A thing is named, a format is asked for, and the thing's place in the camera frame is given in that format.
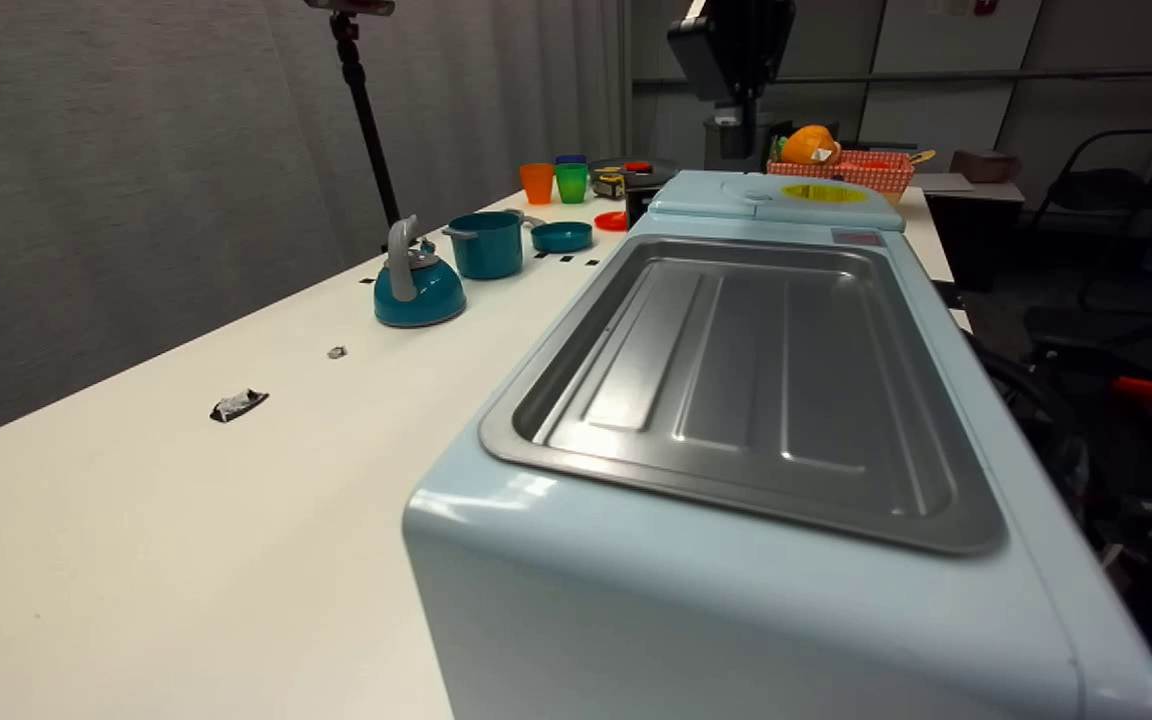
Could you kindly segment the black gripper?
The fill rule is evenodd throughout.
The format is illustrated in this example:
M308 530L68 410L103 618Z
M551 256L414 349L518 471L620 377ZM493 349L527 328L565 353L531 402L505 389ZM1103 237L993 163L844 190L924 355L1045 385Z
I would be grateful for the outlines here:
M798 0L690 0L669 49L690 87L711 107L711 129L746 129L778 81Z

